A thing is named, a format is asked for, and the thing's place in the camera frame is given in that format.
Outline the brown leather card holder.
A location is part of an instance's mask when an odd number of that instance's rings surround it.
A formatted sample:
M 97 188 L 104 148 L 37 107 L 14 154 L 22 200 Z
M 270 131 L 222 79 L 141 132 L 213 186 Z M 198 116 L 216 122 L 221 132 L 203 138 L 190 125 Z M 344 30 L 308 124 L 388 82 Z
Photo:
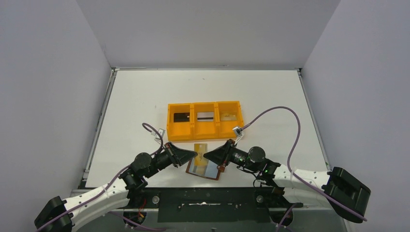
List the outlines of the brown leather card holder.
M 210 179 L 218 181 L 221 171 L 217 168 L 217 165 L 208 160 L 196 160 L 192 159 L 186 168 L 186 173 L 200 178 Z

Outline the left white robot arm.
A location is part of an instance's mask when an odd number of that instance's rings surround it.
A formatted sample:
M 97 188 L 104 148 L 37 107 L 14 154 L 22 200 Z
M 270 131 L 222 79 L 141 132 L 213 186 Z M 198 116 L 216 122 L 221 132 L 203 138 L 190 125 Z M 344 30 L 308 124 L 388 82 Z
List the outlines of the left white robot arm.
M 107 184 L 78 196 L 50 199 L 34 221 L 39 232 L 75 232 L 94 219 L 127 206 L 147 186 L 147 178 L 172 165 L 183 166 L 198 155 L 168 142 L 152 156 L 143 152 Z

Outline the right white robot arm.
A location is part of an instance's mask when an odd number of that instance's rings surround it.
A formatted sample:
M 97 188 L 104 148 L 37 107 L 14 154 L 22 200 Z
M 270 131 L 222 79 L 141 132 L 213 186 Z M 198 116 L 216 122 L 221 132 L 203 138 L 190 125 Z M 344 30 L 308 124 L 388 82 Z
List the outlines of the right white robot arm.
M 261 147 L 243 151 L 233 140 L 204 153 L 204 157 L 215 163 L 220 171 L 235 164 L 238 169 L 255 175 L 262 184 L 277 188 L 278 195 L 288 203 L 332 208 L 340 217 L 354 223 L 366 220 L 371 190 L 343 168 L 335 167 L 331 171 L 292 169 L 268 159 Z

